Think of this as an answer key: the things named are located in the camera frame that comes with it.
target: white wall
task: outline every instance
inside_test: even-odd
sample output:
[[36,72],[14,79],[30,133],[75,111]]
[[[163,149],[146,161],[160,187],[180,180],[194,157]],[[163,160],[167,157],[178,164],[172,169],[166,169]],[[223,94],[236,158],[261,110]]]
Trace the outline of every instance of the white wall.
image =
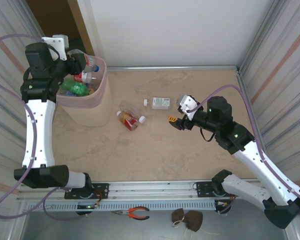
[[273,0],[77,0],[108,66],[237,65]]

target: plastic bottle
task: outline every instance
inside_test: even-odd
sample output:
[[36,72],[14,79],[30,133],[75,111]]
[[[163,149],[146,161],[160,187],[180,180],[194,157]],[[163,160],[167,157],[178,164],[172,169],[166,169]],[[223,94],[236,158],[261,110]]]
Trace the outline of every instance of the plastic bottle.
[[123,101],[119,105],[122,112],[125,112],[129,114],[134,119],[138,120],[139,123],[143,124],[146,120],[146,117],[142,115],[142,113],[139,111],[138,108],[136,108],[131,103],[127,103],[126,101]]
[[88,87],[95,91],[99,88],[103,75],[99,72],[85,72],[82,71],[78,75],[74,75],[73,79],[76,82],[88,84]]
[[116,115],[119,117],[120,122],[122,122],[126,126],[126,128],[129,129],[130,131],[133,131],[138,127],[138,121],[135,120],[128,113],[123,111],[118,111]]
[[63,80],[60,88],[66,91],[70,91],[80,97],[87,96],[90,92],[90,89],[85,84],[70,80],[68,78],[65,78]]
[[161,109],[161,110],[169,110],[171,108],[171,98],[169,97],[153,97],[145,99],[143,101],[143,105],[146,107],[151,105],[152,109]]
[[84,71],[86,73],[98,72],[99,71],[99,67],[97,65],[97,60],[94,56],[90,56],[90,55],[84,53],[83,51],[80,51],[79,49],[73,49],[71,51],[68,51],[68,54],[69,55],[71,55],[71,54],[84,54],[85,61],[86,61]]

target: pink basket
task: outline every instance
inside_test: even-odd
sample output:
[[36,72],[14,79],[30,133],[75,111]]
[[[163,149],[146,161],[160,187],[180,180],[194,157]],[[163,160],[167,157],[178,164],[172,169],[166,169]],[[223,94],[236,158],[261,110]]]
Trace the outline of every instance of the pink basket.
[[99,66],[100,73],[103,74],[101,84],[99,88],[88,96],[65,96],[57,93],[56,102],[62,106],[76,108],[76,109],[92,109],[101,104],[106,85],[108,81],[108,72],[106,62],[100,58],[95,56],[96,64]]

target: beige floor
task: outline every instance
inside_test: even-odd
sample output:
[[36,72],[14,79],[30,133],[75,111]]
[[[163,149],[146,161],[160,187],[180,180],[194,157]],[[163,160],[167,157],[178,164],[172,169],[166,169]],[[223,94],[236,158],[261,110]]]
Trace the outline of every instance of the beige floor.
[[[53,123],[57,165],[89,173],[93,181],[204,180],[222,169],[241,178],[254,178],[214,140],[205,142],[198,128],[179,131],[170,126],[168,115],[182,117],[177,107],[171,111],[143,107],[147,97],[176,101],[180,94],[188,94],[202,101],[225,84],[238,85],[233,70],[110,72],[109,82],[113,108],[105,126],[77,125],[62,107],[57,108]],[[240,95],[234,89],[225,89],[220,95],[232,105],[234,120],[250,130]],[[138,106],[147,117],[135,131],[127,130],[116,116],[123,100]]]

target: corrugated metal wall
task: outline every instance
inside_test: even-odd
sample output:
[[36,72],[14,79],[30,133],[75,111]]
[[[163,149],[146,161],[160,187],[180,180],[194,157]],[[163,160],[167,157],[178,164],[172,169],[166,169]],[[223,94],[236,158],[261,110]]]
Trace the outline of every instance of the corrugated metal wall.
[[300,185],[300,0],[279,5],[240,70],[268,156]]
[[[0,0],[0,37],[14,33],[40,35],[24,10],[20,1]],[[11,38],[0,43],[0,83],[18,95],[29,66],[25,46],[31,42],[26,38]],[[13,172],[20,168],[25,153],[25,120],[24,108],[0,90],[0,197],[16,183]],[[0,205],[1,214],[12,215],[17,194],[16,190]],[[9,223],[0,219],[0,239],[8,239]]]

